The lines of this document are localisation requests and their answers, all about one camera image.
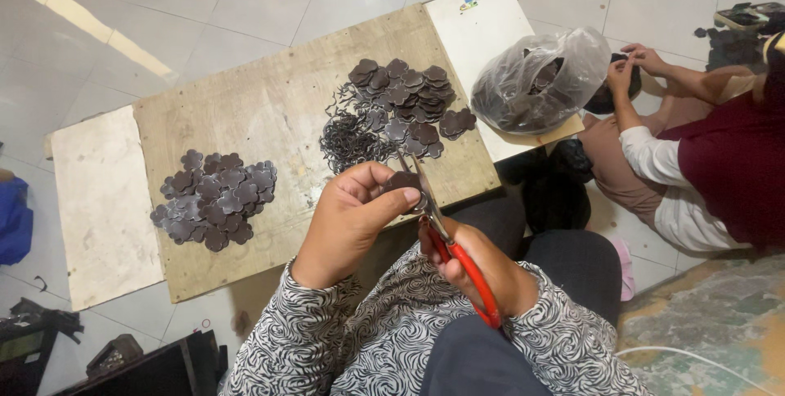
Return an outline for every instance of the red scissors handle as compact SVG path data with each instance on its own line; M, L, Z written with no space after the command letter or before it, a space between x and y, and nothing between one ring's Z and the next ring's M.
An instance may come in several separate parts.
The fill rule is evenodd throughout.
M456 257L461 265L463 265L463 269L466 271L466 274L469 275L469 279L474 283L477 292L480 293L480 298L483 300L483 306L485 306L485 311L482 311L472 302L472 306L474 306L477 314L479 314L480 317L483 318L483 321L492 329L501 327L502 317L498 312L496 297L494 297L491 288L488 287L488 283L485 281L485 277L483 277L483 273L477 268L477 264L474 263L472 257L470 257L458 243L453 243L448 247L433 227L428 227L428 234L431 237L431 241L436 245L442 261L447 262L453 257Z

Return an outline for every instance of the scissors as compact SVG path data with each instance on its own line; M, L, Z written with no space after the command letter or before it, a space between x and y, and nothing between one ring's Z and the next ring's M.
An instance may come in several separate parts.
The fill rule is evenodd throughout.
M400 160L400 165L403 167L404 172L412 173L409 169L406 161L404 160L404 156L398 152L398 158ZM417 161L417 158L412 156L412 160L415 162L415 170L417 170L417 179L419 180L420 184L420 194L422 198L420 202L415 206L414 211L422 211L428 219L428 235L433 241L433 244L437 247L439 251L439 255L442 258L443 262L447 262L453 258L458 259L463 265L463 269L466 271L466 274L469 275L469 279L474 283L474 287L477 289L477 292L480 293L480 298L483 300L483 306L485 307L485 311L482 311L477 305L472 302L472 306L483 318L488 326L492 329L498 329L502 325L502 317L499 315L498 312L498 305L496 304L496 298L491 291L491 288L488 287L487 281L485 281L485 277L483 277L483 273L480 269L477 268L477 264L474 263L472 257L470 257L465 250L461 247L460 244L453 241L449 235L447 235L446 230L444 229L444 222L442 220L443 216L441 214L441 210L439 210L439 206L436 200L433 198L433 191L431 190L431 185L428 183L428 179L426 178L425 172L422 170L422 166Z

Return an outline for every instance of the woman sitting on floor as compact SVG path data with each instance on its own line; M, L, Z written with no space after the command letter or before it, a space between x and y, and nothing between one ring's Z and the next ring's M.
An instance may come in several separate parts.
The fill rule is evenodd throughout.
M699 72L640 44L611 63L615 115L586 114L578 134L597 187L666 240L692 250L785 247L785 38L765 45L768 73ZM633 65L668 80L660 110L627 96Z

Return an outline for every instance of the white cable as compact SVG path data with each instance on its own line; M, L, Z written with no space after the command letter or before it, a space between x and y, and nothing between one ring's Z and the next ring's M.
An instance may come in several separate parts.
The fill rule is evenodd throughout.
M762 392L764 392L766 394L770 394L771 396L777 396L776 394L772 393L771 391L768 391L765 388L759 386L757 383L752 382L751 380L748 380L744 376L741 376L739 373L729 369L728 367L725 367L722 364L718 364L717 362L714 362L714 361L712 361L710 359L706 359L703 356L698 356L695 353L690 353L689 351L683 351L683 350L679 350L679 349L674 349L672 347L654 347L654 346L652 347L652 346L647 346L647 347L634 347L634 348L631 348L631 349L622 350L622 351L618 352L616 354L616 356L621 356L621 355L626 354L626 353L632 353L633 351L646 351L646 350L672 351L674 353L682 353L682 354L686 354L687 356L692 356L695 359L699 359L700 361L706 362L707 364L711 364L711 365L713 365L715 367L719 367L720 369L723 369L724 371L727 371L728 373L733 374L734 376L738 377L739 379L743 380L746 383L749 383L751 386L757 388L758 390L760 390L760 391L762 391Z

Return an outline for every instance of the patterned blouse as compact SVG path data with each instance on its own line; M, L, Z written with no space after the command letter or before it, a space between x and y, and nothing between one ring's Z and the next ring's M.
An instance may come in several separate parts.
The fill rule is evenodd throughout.
M616 332L575 304L536 265L539 300L503 329L552 393L649 394L614 356ZM469 300L420 254L419 243L381 277L354 313L349 277L324 290L289 274L237 354L230 394L417 394L441 330L473 313Z

